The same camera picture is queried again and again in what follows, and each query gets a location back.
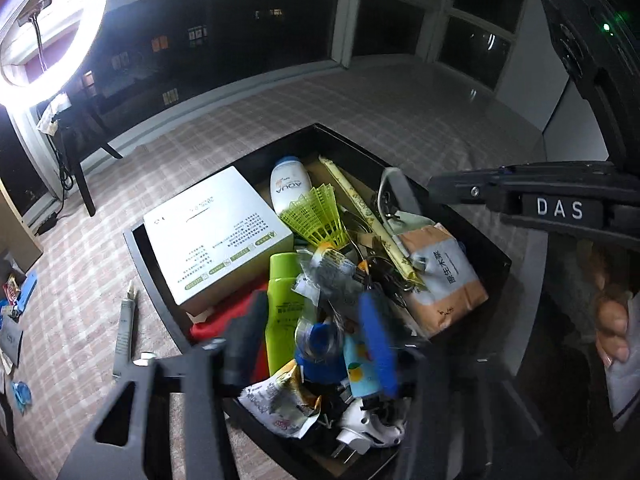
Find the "cable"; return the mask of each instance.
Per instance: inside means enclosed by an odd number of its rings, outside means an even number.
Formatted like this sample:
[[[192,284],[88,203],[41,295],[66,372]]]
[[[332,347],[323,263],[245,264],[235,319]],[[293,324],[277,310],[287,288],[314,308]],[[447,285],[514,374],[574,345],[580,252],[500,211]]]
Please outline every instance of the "cable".
[[[36,31],[36,42],[38,43],[38,58],[40,59],[40,68],[42,69],[42,73],[45,73],[47,69],[47,63],[44,59],[44,49],[42,47],[42,35],[40,33],[40,25],[38,24],[38,14],[35,12],[32,16],[30,16],[29,21],[33,28]]]
[[[410,257],[409,251],[407,251],[406,247],[400,240],[400,237],[394,233],[393,229],[391,228],[391,225],[389,225],[389,220],[386,218],[385,212],[382,211],[382,191],[383,191],[383,188],[385,187],[389,174],[393,173],[394,171],[401,171],[401,170],[399,170],[398,168],[385,168],[385,170],[382,172],[382,178],[380,179],[380,187],[378,188],[378,199],[376,201],[376,205],[378,206],[378,213],[380,215],[380,219],[382,220],[382,225],[384,226],[386,232],[389,234],[389,236],[391,236],[393,241],[396,243],[402,255],[405,258],[409,258]]]
[[[36,42],[38,43],[38,58],[40,59],[40,68],[42,69],[42,73],[47,70],[47,62],[44,59],[44,49],[42,47],[42,34],[40,33],[40,25],[38,24],[38,13],[34,12],[32,16],[30,16],[29,21],[31,25],[33,25],[34,30],[36,31]],[[41,118],[41,115],[36,107],[36,113],[38,115],[38,120]],[[49,217],[40,225],[36,234],[41,235],[45,232],[52,229],[56,223],[58,222],[58,215],[62,213],[62,210],[65,208],[65,198],[66,194],[71,191],[74,186],[74,178],[71,175],[71,172],[67,169],[62,161],[62,156],[60,152],[56,148],[55,144],[51,140],[51,137],[45,134],[47,141],[49,142],[49,146],[53,150],[53,154],[56,157],[56,162],[58,164],[58,177],[60,179],[60,186],[62,187],[62,203],[60,205],[60,209],[56,212],[49,215]]]

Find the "lime green bottle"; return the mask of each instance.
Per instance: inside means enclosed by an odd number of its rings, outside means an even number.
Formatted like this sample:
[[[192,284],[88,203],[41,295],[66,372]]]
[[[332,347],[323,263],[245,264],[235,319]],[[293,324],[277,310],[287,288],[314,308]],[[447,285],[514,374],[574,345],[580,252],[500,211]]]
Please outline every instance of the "lime green bottle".
[[[296,350],[294,334],[305,298],[291,287],[300,272],[296,253],[273,254],[269,260],[269,320],[264,339],[270,375],[291,361]]]

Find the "white box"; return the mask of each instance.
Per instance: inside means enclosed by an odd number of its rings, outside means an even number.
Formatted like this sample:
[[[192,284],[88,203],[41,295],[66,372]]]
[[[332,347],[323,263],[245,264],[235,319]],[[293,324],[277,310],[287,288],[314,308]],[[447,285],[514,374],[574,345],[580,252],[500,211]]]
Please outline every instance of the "white box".
[[[293,233],[233,166],[147,213],[146,234],[175,303],[192,316],[293,250]]]

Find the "small blue object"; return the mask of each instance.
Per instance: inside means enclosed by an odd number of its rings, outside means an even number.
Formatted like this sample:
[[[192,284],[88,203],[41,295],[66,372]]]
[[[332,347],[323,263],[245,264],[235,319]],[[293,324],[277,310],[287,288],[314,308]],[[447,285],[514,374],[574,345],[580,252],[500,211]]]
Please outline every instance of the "small blue object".
[[[274,168],[276,166],[284,164],[285,162],[291,162],[292,160],[296,160],[296,161],[300,162],[300,159],[297,158],[296,156],[293,156],[293,155],[283,156],[278,162],[276,162]]]
[[[358,298],[358,314],[364,341],[371,360],[378,372],[378,380],[384,393],[398,396],[399,384],[396,374],[397,352],[392,348],[391,339],[385,329],[377,303],[383,301],[374,290],[366,290]]]
[[[24,280],[24,283],[20,286],[20,296],[18,297],[18,303],[15,306],[18,314],[22,314],[24,309],[27,307],[27,303],[29,302],[33,289],[36,287],[36,283],[38,283],[38,275],[35,271],[30,272],[27,279]]]
[[[364,338],[358,332],[344,335],[344,363],[351,384],[351,395],[368,397],[380,391],[376,365],[369,357]]]
[[[300,350],[296,348],[295,358],[296,362],[302,367],[305,382],[337,384],[347,376],[347,368],[344,365],[342,354],[315,363],[303,358]]]
[[[325,323],[316,323],[309,334],[309,348],[313,355],[323,356],[329,348],[332,327]]]
[[[15,403],[18,405],[18,410],[20,410],[22,414],[27,406],[31,405],[31,390],[22,381],[19,383],[12,382],[11,388],[14,390]]]

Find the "candy wrapper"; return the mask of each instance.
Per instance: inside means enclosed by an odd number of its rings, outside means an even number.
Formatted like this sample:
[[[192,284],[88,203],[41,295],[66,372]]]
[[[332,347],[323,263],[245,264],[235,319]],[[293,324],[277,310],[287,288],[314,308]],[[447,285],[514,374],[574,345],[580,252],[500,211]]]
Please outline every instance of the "candy wrapper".
[[[246,387],[238,400],[266,428],[286,438],[305,436],[320,415],[321,397],[302,385],[293,360],[269,379]]]

